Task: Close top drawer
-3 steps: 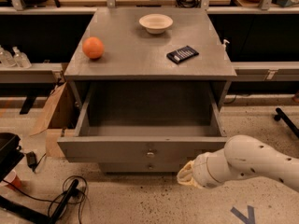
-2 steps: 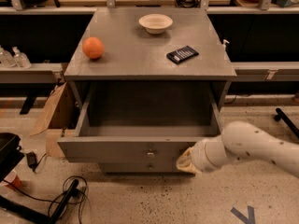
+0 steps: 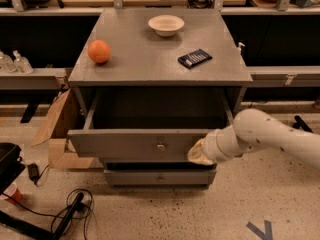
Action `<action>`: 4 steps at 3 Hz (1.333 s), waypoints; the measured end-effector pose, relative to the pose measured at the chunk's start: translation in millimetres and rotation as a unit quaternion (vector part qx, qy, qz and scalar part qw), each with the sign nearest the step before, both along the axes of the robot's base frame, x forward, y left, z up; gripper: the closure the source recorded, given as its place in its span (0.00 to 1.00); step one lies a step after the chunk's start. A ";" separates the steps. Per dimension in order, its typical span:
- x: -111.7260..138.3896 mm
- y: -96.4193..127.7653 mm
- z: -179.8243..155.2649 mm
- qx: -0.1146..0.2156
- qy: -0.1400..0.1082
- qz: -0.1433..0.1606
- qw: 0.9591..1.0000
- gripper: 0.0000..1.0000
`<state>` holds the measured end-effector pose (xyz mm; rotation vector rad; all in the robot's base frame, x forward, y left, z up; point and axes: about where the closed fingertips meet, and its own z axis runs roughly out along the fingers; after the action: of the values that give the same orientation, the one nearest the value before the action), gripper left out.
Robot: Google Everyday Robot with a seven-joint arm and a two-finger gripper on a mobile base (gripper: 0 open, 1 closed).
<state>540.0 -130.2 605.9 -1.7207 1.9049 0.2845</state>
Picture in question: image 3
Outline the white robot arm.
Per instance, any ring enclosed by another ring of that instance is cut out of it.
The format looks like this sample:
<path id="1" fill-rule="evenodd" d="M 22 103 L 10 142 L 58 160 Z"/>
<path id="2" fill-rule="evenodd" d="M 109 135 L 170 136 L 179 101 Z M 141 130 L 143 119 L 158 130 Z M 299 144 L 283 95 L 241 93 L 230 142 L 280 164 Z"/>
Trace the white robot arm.
<path id="1" fill-rule="evenodd" d="M 210 131 L 189 150 L 188 160 L 212 165 L 264 148 L 282 151 L 320 170 L 319 135 L 289 127 L 257 109 L 245 109 L 231 125 Z"/>

